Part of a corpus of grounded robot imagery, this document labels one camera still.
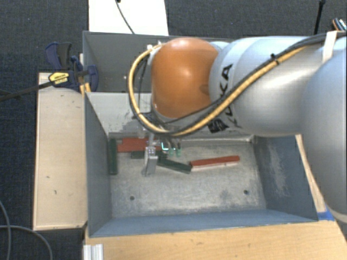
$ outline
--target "gray metal box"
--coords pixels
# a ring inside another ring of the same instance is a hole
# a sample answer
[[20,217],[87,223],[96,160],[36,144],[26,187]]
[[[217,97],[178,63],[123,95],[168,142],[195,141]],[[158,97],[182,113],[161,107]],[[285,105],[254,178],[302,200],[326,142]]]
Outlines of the gray metal box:
[[[223,229],[318,220],[295,137],[257,138],[206,130],[182,141],[175,161],[239,155],[230,166],[184,174],[118,153],[110,175],[108,143],[135,137],[124,76],[147,44],[168,37],[85,32],[84,63],[96,64],[100,86],[85,97],[88,232],[91,237]],[[150,81],[145,90],[150,90]],[[150,94],[143,95],[149,109]]]

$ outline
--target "black carpet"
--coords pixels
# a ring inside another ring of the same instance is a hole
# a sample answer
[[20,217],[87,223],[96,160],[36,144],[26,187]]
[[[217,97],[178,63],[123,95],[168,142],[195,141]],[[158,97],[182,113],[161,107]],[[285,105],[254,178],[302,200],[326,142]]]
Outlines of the black carpet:
[[[170,35],[240,38],[254,35],[312,35],[319,0],[165,0]],[[335,17],[346,19],[347,0],[326,0],[319,32]],[[0,89],[31,87],[49,69],[43,50],[53,41],[82,51],[88,0],[0,0]],[[35,93],[0,102],[0,200],[12,224],[31,227],[35,162]],[[0,214],[0,224],[5,220]],[[44,232],[54,259],[80,259],[82,230]],[[48,259],[34,236],[13,232],[11,259]],[[0,232],[0,259],[7,252]]]

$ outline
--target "dark green bar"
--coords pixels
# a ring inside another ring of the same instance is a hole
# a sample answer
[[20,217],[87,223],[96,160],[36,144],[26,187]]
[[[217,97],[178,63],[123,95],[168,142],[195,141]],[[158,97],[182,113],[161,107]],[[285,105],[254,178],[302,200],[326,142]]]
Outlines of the dark green bar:
[[115,139],[108,140],[108,171],[111,175],[116,175],[118,173],[117,143]]

